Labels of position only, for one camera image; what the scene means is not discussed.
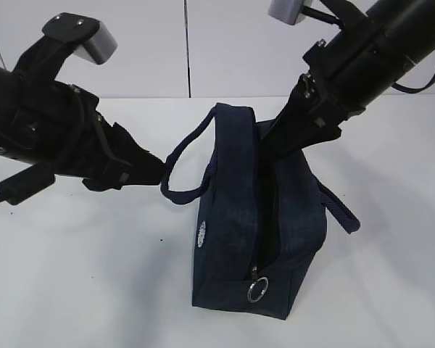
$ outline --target bag handle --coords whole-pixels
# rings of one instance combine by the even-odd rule
[[[318,186],[321,192],[321,203],[327,208],[333,217],[339,222],[343,229],[351,234],[361,227],[361,222],[355,214],[338,198],[331,190],[325,187],[318,179]]]
[[[199,124],[199,126],[193,132],[191,132],[184,140],[182,140],[182,142],[177,145],[174,151],[166,159],[166,173],[161,180],[160,189],[163,196],[170,199],[175,204],[185,205],[191,203],[198,197],[202,196],[210,186],[211,176],[216,170],[216,155],[214,152],[212,154],[211,161],[204,172],[202,183],[198,188],[190,191],[171,191],[169,189],[169,181],[171,172],[173,171],[177,161],[179,160],[179,157],[182,155],[188,145],[190,145],[194,140],[196,140],[199,136],[203,134],[203,132],[206,130],[206,128],[208,128],[216,114],[216,107],[213,107],[206,116],[206,118]]]

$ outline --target white table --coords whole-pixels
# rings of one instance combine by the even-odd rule
[[[285,98],[106,99],[99,110],[165,159],[215,102],[262,120]],[[78,179],[0,204],[0,348],[435,347],[435,96],[384,96],[308,149],[313,171],[362,221],[329,217],[286,322],[191,307],[198,202],[157,187],[92,193]],[[183,156],[174,189],[200,182],[213,130]],[[0,158],[0,180],[24,166]]]

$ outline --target robotic arm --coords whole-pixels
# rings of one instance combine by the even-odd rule
[[[317,42],[303,59],[310,66],[287,105],[263,136],[261,157],[278,160],[306,146],[334,140],[340,123],[360,115],[386,89],[435,50],[435,0],[378,0],[366,14],[346,0],[321,0],[334,14],[308,7],[311,1],[273,0],[269,14],[287,24],[304,16],[337,24],[330,42]]]
[[[22,202],[55,174],[83,178],[92,191],[157,185],[161,160],[108,124],[96,111],[97,96],[54,80],[72,53],[96,64],[111,57],[117,44],[103,23],[62,13],[42,31],[12,72],[0,68],[0,155],[32,164],[0,183],[0,202]]]
[[[339,124],[363,113],[390,86],[423,90],[396,81],[435,50],[435,0],[378,0],[366,14],[347,0],[321,2],[333,14],[312,9],[310,0],[273,0],[270,6],[270,15],[288,24],[313,17],[341,31],[304,55],[310,69],[262,135],[263,162],[340,137]],[[54,80],[72,53],[101,64],[115,49],[101,22],[62,13],[43,27],[43,38],[12,72],[0,68],[0,155],[32,164],[0,183],[0,202],[19,204],[53,184],[55,174],[83,178],[92,191],[161,181],[165,165],[123,127],[104,120],[96,111],[98,97]],[[434,82],[435,76],[426,87]]]

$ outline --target bag logo patch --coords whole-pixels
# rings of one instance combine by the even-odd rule
[[[199,248],[203,247],[204,243],[204,235],[206,234],[206,222],[203,221],[200,225],[200,229],[198,230],[198,238],[196,240],[196,244]]]

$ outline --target zipper pull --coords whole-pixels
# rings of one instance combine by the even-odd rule
[[[258,266],[254,265],[252,268],[252,281],[258,281]]]
[[[253,294],[253,289],[259,282],[262,282],[262,290],[259,294]],[[252,267],[252,285],[250,285],[248,292],[246,293],[246,298],[248,299],[248,302],[250,303],[256,303],[262,299],[262,297],[266,294],[266,291],[269,287],[269,279],[267,277],[261,277],[258,278],[258,267],[254,265]]]

